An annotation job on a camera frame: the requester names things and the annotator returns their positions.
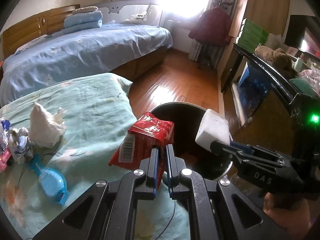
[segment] hand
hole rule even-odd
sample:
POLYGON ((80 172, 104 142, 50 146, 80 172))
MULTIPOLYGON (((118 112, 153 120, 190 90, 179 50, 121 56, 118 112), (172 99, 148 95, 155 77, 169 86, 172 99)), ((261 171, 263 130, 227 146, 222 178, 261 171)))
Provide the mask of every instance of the hand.
POLYGON ((267 193, 264 198, 263 211, 278 225, 285 228, 294 240, 301 240, 311 228, 308 201, 300 200, 297 208, 287 210, 275 208, 276 195, 267 193))

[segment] white tissue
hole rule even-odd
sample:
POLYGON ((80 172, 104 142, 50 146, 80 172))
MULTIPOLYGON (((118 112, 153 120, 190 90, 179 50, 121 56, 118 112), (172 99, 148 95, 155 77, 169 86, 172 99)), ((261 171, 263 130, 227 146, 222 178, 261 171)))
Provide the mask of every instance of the white tissue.
POLYGON ((35 103, 30 114, 30 140, 39 147, 52 148, 66 132, 63 113, 59 107, 56 114, 50 114, 41 104, 35 103))
POLYGON ((226 119, 208 109, 201 120, 196 143, 211 152, 210 144, 214 141, 230 144, 229 125, 226 119))

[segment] red jacket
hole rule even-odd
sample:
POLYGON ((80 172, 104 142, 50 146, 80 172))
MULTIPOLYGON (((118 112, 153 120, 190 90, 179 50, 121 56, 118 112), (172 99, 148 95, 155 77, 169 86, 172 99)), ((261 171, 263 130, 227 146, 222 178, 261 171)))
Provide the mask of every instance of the red jacket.
POLYGON ((230 16, 220 7, 205 11, 190 31, 189 37, 201 44, 213 44, 224 47, 229 44, 231 27, 230 16))

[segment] wooden headboard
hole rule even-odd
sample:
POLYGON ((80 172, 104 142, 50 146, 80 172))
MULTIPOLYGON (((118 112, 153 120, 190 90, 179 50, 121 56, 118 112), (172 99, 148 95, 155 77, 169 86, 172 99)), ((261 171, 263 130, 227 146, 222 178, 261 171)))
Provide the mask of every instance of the wooden headboard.
POLYGON ((14 54, 17 48, 35 38, 44 34, 50 35, 63 29, 64 19, 77 8, 80 8, 80 4, 44 11, 32 15, 5 30, 3 32, 4 58, 14 54))

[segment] white foam block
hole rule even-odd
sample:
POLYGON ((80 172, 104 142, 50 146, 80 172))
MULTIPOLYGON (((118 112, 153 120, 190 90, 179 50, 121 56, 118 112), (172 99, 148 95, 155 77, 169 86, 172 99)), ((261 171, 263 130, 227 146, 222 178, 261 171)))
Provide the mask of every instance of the white foam block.
POLYGON ((211 152, 210 144, 214 141, 230 144, 229 125, 226 119, 208 109, 201 120, 196 143, 211 152))

